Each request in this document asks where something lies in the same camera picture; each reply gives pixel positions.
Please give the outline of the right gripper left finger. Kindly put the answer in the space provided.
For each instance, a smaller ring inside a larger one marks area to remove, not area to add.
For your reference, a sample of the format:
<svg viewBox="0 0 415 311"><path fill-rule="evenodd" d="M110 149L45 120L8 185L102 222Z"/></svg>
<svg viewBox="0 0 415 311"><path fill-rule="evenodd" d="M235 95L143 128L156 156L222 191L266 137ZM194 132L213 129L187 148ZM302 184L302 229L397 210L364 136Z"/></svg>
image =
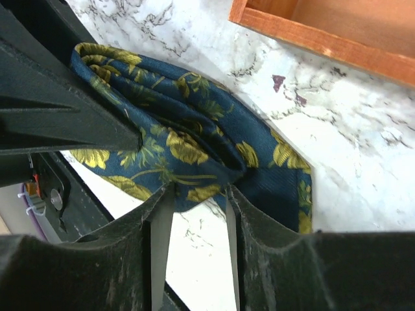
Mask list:
<svg viewBox="0 0 415 311"><path fill-rule="evenodd" d="M2 310L159 310L174 185L75 242L1 237Z"/></svg>

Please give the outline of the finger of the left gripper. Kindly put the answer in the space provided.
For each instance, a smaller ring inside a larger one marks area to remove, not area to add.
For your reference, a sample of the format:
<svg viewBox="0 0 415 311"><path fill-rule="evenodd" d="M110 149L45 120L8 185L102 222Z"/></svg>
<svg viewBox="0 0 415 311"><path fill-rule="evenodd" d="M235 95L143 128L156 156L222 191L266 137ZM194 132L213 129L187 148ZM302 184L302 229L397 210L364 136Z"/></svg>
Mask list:
<svg viewBox="0 0 415 311"><path fill-rule="evenodd" d="M1 1L1 77L24 56L62 78L73 78L75 45L94 43L67 1Z"/></svg>

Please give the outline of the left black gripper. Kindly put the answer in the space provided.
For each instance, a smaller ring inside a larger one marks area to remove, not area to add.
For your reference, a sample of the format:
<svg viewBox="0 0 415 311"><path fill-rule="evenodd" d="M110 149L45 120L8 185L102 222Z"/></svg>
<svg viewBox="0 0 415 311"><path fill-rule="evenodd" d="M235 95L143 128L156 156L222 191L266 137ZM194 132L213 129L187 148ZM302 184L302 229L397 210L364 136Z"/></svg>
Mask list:
<svg viewBox="0 0 415 311"><path fill-rule="evenodd" d="M141 136L42 45L1 40L1 225L72 242L113 220L69 161L70 149L139 150Z"/></svg>

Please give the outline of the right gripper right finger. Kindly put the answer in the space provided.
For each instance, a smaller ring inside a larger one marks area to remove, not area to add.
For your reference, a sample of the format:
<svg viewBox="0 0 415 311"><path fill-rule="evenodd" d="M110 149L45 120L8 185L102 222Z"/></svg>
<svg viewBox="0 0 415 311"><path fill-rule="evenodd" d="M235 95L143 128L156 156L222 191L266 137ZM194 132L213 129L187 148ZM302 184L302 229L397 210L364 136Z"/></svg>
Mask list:
<svg viewBox="0 0 415 311"><path fill-rule="evenodd" d="M226 190L238 310L413 310L414 234L301 235Z"/></svg>

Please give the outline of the navy yellow floral tie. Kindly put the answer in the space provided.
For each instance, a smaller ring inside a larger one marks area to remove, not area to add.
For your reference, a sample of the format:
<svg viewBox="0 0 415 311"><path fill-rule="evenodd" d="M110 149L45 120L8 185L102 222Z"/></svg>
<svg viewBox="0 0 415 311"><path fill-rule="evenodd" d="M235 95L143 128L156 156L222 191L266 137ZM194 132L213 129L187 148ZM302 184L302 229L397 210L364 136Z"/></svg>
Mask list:
<svg viewBox="0 0 415 311"><path fill-rule="evenodd" d="M132 52L80 43L72 70L142 136L138 151L72 150L102 179L139 200L176 184L176 209L225 204L235 185L284 226L312 230L310 166L224 87L202 75Z"/></svg>

